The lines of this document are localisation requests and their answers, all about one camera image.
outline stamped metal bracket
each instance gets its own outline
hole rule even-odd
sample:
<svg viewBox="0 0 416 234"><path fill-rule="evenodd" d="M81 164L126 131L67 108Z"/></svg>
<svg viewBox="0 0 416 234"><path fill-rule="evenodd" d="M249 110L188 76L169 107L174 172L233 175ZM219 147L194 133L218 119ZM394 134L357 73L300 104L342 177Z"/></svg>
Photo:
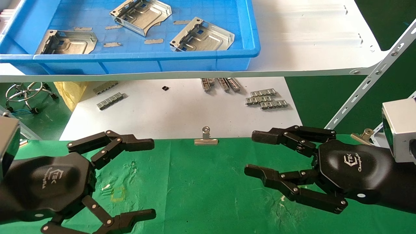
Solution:
<svg viewBox="0 0 416 234"><path fill-rule="evenodd" d="M116 23L146 36L155 24L165 21L172 8L158 0L127 0L110 12Z"/></svg>
<svg viewBox="0 0 416 234"><path fill-rule="evenodd" d="M234 34L195 17L170 42L173 51L227 50Z"/></svg>
<svg viewBox="0 0 416 234"><path fill-rule="evenodd" d="M89 54L97 41L93 32L48 30L35 55Z"/></svg>

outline metal sheet part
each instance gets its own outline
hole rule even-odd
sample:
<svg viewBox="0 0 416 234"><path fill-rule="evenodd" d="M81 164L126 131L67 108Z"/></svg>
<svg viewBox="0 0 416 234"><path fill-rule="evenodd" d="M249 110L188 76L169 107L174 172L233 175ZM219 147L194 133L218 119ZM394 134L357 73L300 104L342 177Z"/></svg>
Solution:
<svg viewBox="0 0 416 234"><path fill-rule="evenodd" d="M111 42L111 43L104 43L103 47L117 47L117 46L122 46L121 43L118 42Z"/></svg>
<svg viewBox="0 0 416 234"><path fill-rule="evenodd" d="M91 31L91 27L74 27L74 31Z"/></svg>
<svg viewBox="0 0 416 234"><path fill-rule="evenodd" d="M228 84L228 81L226 78L218 78L218 82L220 83L221 87L225 92L230 91L230 85Z"/></svg>
<svg viewBox="0 0 416 234"><path fill-rule="evenodd" d="M174 25L187 25L189 24L191 21L190 20L175 20L173 22Z"/></svg>
<svg viewBox="0 0 416 234"><path fill-rule="evenodd" d="M171 14L171 7L157 0L127 0L110 12L116 23L142 36L146 36L153 25L163 22Z"/></svg>
<svg viewBox="0 0 416 234"><path fill-rule="evenodd" d="M111 89L112 87L116 86L118 83L119 83L118 81L107 81L104 84L94 88L93 91L95 92L96 95L99 95Z"/></svg>
<svg viewBox="0 0 416 234"><path fill-rule="evenodd" d="M152 40L145 40L145 44L160 44L163 43L163 38L160 39L152 39Z"/></svg>
<svg viewBox="0 0 416 234"><path fill-rule="evenodd" d="M105 29L109 30L109 29L122 28L122 27L123 27L122 25L113 25L113 26L107 26L105 27Z"/></svg>
<svg viewBox="0 0 416 234"><path fill-rule="evenodd" d="M234 90L234 92L239 92L241 90L241 85L234 78L227 78L228 84Z"/></svg>
<svg viewBox="0 0 416 234"><path fill-rule="evenodd" d="M234 34L195 17L170 42L173 51L227 50Z"/></svg>
<svg viewBox="0 0 416 234"><path fill-rule="evenodd" d="M48 30L35 55L89 54L97 41L93 32Z"/></svg>
<svg viewBox="0 0 416 234"><path fill-rule="evenodd" d="M263 97L248 97L245 99L245 104L248 106L257 105L261 102L271 102L273 101L271 96L263 96Z"/></svg>
<svg viewBox="0 0 416 234"><path fill-rule="evenodd" d="M202 78L201 79L201 84L202 84L202 88L204 88L205 92L208 92L211 89L211 86L210 86L207 78Z"/></svg>
<svg viewBox="0 0 416 234"><path fill-rule="evenodd" d="M127 95L125 93L121 94L121 93L116 93L115 95L105 99L104 101L100 102L97 104L98 108L100 110L104 110L106 108L108 108L111 105L114 105L116 102L123 100L124 98L126 98Z"/></svg>
<svg viewBox="0 0 416 234"><path fill-rule="evenodd" d="M259 90L259 91L254 91L254 92L250 92L250 95L252 97L261 97L261 96L275 96L277 94L275 89L267 89L267 90Z"/></svg>
<svg viewBox="0 0 416 234"><path fill-rule="evenodd" d="M274 109L274 108L283 108L287 107L287 102L285 100L271 101L271 102L262 102L260 103L260 109Z"/></svg>

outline green cloth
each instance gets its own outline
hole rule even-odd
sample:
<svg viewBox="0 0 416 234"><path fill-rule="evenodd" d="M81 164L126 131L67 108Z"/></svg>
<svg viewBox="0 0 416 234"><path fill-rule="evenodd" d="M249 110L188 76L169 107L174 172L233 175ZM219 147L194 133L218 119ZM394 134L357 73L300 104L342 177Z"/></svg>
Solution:
<svg viewBox="0 0 416 234"><path fill-rule="evenodd" d="M356 144L348 135L338 139ZM19 150L16 159L63 156L66 144L33 141ZM259 179L244 175L246 164L281 172L310 168L310 158L281 145L234 138L220 139L218 146L195 146L192 139L156 140L155 146L151 151L123 152L97 172L93 198L110 215L156 210L155 219L136 224L132 233L390 234L416 229L414 214L349 200L342 214L335 215L290 202L280 192L264 188ZM38 234L46 222L6 224L0 233ZM87 209L63 223L89 233L100 225Z"/></svg>

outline robotic hand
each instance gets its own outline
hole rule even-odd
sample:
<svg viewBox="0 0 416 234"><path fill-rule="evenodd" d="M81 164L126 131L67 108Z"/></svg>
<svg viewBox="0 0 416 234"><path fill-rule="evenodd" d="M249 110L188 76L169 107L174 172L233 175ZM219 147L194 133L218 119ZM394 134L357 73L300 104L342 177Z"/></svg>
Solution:
<svg viewBox="0 0 416 234"><path fill-rule="evenodd" d="M103 168L124 150L153 149L152 139L138 140L132 134L106 131L70 142L69 154L63 157L13 160L19 147L18 120L0 117L0 129L0 224L52 217L42 226L42 233L86 234L62 227L61 223L87 207L103 223L95 234L121 234L131 232L139 221L156 217L154 209L111 217L92 198L96 169ZM99 148L102 149L91 162L81 155Z"/></svg>
<svg viewBox="0 0 416 234"><path fill-rule="evenodd" d="M312 169L299 172L245 167L246 175L261 179L265 187L279 190L290 201L340 214L348 198L416 214L416 165L396 162L390 149L345 144L336 140L333 130L302 126L254 131L252 140L282 144L313 157ZM312 142L322 144L316 148ZM298 187L313 183L326 194Z"/></svg>

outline green floor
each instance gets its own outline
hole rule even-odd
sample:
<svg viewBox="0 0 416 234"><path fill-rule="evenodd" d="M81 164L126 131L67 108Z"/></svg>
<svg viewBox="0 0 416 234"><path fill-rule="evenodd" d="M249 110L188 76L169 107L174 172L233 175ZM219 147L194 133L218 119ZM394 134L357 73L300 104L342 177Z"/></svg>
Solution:
<svg viewBox="0 0 416 234"><path fill-rule="evenodd" d="M416 15L415 0L403 0L400 4L394 0L356 0L356 3L382 50L388 50L395 43ZM340 122L337 132L361 133L365 128L375 128L381 121L383 102L407 98L416 90L415 65L416 42ZM303 124L324 127L364 78L360 75L286 77L286 82ZM0 84L0 94L4 94L10 85ZM4 100L4 97L0 98L1 105L4 105ZM36 117L21 115L22 122L43 139L59 139L71 115L65 104L53 101L47 94L31 103L42 112Z"/></svg>

